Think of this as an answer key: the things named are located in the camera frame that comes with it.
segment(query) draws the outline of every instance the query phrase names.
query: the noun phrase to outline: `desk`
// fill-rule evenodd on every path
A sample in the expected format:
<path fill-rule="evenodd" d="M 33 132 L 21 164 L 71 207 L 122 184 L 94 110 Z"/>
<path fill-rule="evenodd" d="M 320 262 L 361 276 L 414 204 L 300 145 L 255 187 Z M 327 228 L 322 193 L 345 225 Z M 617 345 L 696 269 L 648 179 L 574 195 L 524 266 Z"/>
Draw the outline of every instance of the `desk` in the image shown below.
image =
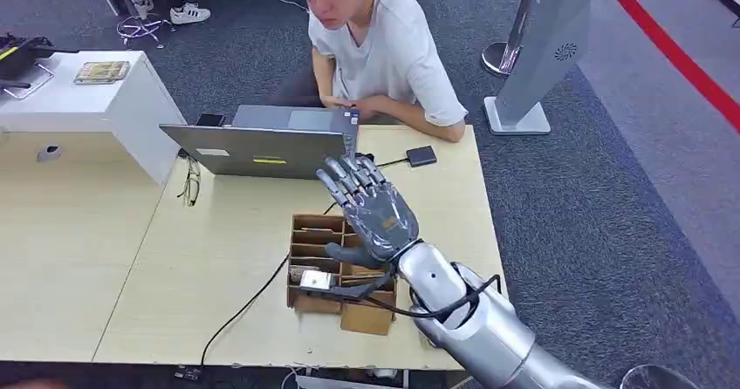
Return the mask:
<path fill-rule="evenodd" d="M 384 172 L 425 240 L 482 276 L 503 276 L 471 126 L 458 144 L 405 126 L 362 126 L 358 147 L 389 161 L 429 144 L 437 164 Z M 184 208 L 176 196 L 186 170 L 184 161 L 175 167 L 94 361 L 197 364 L 210 336 L 285 257 L 292 215 L 322 213 L 331 202 L 318 181 L 215 177 L 203 169 L 198 201 Z M 299 317 L 285 306 L 286 269 L 211 345 L 207 364 L 460 368 L 406 317 L 396 318 L 387 337 L 342 331 L 339 316 Z M 399 287 L 408 307 L 408 288 Z"/>
<path fill-rule="evenodd" d="M 0 134 L 0 359 L 90 361 L 163 187 L 110 133 Z"/>

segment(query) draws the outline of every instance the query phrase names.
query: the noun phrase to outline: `laptop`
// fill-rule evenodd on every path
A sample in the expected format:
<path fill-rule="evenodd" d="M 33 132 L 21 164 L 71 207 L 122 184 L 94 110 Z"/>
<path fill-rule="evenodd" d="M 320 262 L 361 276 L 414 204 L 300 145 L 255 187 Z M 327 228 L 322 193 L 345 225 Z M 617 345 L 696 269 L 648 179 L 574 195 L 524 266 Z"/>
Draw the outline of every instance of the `laptop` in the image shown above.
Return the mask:
<path fill-rule="evenodd" d="M 316 179 L 327 156 L 354 154 L 350 109 L 239 106 L 231 126 L 160 125 L 213 174 Z"/>

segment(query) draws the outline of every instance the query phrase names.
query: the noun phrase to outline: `black phone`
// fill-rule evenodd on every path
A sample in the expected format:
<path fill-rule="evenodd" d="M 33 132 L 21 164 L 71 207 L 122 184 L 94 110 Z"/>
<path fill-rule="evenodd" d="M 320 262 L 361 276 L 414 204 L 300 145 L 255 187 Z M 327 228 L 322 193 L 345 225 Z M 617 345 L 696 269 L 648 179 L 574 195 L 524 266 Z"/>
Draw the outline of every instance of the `black phone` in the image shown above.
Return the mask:
<path fill-rule="evenodd" d="M 203 114 L 201 114 L 201 117 L 198 118 L 198 122 L 195 123 L 195 125 L 196 126 L 218 127 L 222 123 L 223 123 L 223 115 L 222 114 L 203 113 Z"/>

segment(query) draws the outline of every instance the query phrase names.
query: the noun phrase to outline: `robot finger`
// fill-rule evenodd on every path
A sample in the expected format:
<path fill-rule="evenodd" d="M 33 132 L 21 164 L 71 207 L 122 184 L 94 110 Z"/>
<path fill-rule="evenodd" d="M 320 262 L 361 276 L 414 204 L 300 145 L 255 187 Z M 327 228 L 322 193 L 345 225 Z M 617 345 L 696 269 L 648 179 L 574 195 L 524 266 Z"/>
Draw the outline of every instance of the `robot finger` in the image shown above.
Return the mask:
<path fill-rule="evenodd" d="M 345 186 L 347 193 L 355 195 L 360 191 L 357 184 L 354 183 L 354 178 L 345 171 L 337 160 L 334 158 L 326 158 L 325 163 L 337 175 L 339 182 Z"/>
<path fill-rule="evenodd" d="M 357 160 L 353 156 L 344 156 L 342 157 L 342 160 L 349 168 L 350 174 L 357 179 L 357 181 L 365 190 L 368 190 L 373 182 L 370 181 L 370 178 L 367 176 L 367 174 L 362 172 L 360 166 L 357 165 Z"/>
<path fill-rule="evenodd" d="M 354 198 L 350 195 L 349 198 L 345 196 L 345 193 L 339 187 L 339 184 L 334 182 L 331 176 L 326 173 L 323 169 L 319 168 L 316 170 L 316 176 L 324 183 L 324 186 L 329 190 L 329 194 L 332 195 L 333 199 L 339 204 L 341 208 L 354 204 Z"/>
<path fill-rule="evenodd" d="M 365 169 L 367 169 L 367 172 L 370 175 L 370 178 L 373 179 L 377 184 L 382 184 L 386 182 L 386 176 L 383 175 L 383 173 L 380 172 L 378 167 L 375 165 L 374 162 L 372 162 L 369 158 L 362 157 L 360 158 L 360 164 L 362 164 Z"/>

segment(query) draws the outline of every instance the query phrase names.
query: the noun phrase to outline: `eyeglasses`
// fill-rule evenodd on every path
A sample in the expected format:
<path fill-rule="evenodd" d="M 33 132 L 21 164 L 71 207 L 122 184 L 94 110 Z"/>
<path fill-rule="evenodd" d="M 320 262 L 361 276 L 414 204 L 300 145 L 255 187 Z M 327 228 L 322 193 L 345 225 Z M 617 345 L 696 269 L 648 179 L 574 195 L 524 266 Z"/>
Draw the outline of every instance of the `eyeglasses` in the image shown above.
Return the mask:
<path fill-rule="evenodd" d="M 192 208 L 198 200 L 198 194 L 201 192 L 201 165 L 197 160 L 188 157 L 188 175 L 185 177 L 185 186 L 182 193 L 177 198 L 182 198 L 186 206 Z"/>

